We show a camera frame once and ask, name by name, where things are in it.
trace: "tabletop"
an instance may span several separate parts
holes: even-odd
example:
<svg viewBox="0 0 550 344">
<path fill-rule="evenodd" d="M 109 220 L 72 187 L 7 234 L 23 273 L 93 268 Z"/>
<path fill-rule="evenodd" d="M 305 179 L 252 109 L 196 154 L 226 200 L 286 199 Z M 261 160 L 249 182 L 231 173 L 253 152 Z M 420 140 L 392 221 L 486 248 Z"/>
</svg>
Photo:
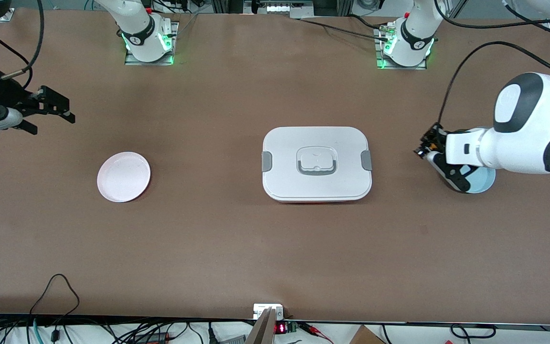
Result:
<svg viewBox="0 0 550 344">
<path fill-rule="evenodd" d="M 32 56 L 37 18 L 19 9 L 0 38 Z M 30 89 L 70 98 L 76 124 L 35 115 L 37 136 L 0 131 L 0 312 L 28 312 L 61 272 L 78 314 L 247 318 L 277 302 L 297 319 L 550 324 L 550 175 L 500 170 L 492 189 L 460 194 L 412 152 L 468 52 L 505 40 L 550 61 L 548 33 L 443 22 L 423 71 L 380 70 L 371 39 L 277 15 L 198 15 L 168 67 L 124 66 L 115 33 L 106 12 L 46 12 Z M 19 67 L 0 46 L 0 69 Z M 477 53 L 443 125 L 489 126 L 499 90 L 528 71 L 547 72 L 510 48 Z M 281 126 L 360 129 L 371 192 L 269 198 L 262 140 Z M 118 204 L 96 175 L 123 151 L 152 177 Z M 73 305 L 58 281 L 37 312 Z"/>
</svg>

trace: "round plate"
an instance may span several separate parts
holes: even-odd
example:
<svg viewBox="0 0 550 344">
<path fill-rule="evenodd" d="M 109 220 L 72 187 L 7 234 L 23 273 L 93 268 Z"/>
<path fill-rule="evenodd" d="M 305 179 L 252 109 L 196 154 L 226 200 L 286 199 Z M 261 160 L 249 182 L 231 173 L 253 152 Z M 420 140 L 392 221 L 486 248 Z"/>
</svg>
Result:
<svg viewBox="0 0 550 344">
<path fill-rule="evenodd" d="M 141 155 L 122 152 L 107 159 L 96 176 L 99 192 L 113 202 L 138 198 L 150 182 L 150 165 Z"/>
</svg>

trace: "metal mounting plate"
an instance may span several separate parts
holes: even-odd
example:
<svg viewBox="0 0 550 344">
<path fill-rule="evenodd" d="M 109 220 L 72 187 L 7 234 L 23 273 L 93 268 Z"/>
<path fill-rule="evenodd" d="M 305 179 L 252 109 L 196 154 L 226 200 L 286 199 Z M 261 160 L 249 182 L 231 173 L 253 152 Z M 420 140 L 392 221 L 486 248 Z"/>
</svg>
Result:
<svg viewBox="0 0 550 344">
<path fill-rule="evenodd" d="M 373 29 L 373 35 L 375 37 L 387 37 L 383 34 L 383 32 L 379 29 Z M 424 70 L 426 69 L 426 59 L 424 58 L 419 65 L 416 65 L 414 67 L 404 67 L 403 65 L 399 65 L 391 60 L 391 58 L 388 55 L 385 55 L 383 53 L 384 45 L 388 44 L 388 42 L 382 42 L 378 39 L 375 39 L 375 51 L 377 52 L 377 67 L 380 69 L 407 69 L 407 70 Z"/>
<path fill-rule="evenodd" d="M 253 319 L 258 320 L 258 317 L 262 314 L 262 311 L 268 308 L 275 309 L 278 321 L 284 319 L 284 307 L 279 303 L 254 303 Z"/>
<path fill-rule="evenodd" d="M 14 15 L 14 8 L 11 7 L 8 12 L 4 15 L 2 15 L 2 17 L 0 17 L 0 22 L 9 22 L 11 21 L 11 16 Z"/>
</svg>

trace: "white container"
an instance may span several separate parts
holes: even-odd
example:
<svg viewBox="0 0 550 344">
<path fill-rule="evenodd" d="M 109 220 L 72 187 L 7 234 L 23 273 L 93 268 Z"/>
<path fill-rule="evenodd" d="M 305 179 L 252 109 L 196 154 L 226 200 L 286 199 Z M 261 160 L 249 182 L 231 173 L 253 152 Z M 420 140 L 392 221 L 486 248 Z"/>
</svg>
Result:
<svg viewBox="0 0 550 344">
<path fill-rule="evenodd" d="M 352 127 L 279 127 L 262 143 L 262 186 L 280 202 L 342 202 L 372 185 L 369 143 Z"/>
</svg>

